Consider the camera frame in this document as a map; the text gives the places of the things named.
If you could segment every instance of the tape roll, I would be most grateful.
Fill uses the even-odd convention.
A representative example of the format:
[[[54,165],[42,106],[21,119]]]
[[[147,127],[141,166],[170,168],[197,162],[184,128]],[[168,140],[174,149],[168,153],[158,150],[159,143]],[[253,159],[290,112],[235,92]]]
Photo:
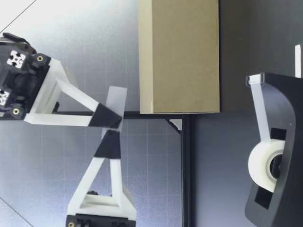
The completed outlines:
[[[276,187],[270,163],[276,156],[283,154],[284,145],[284,140],[271,139],[270,142],[260,142],[250,153],[248,170],[252,180],[270,192],[274,192]]]

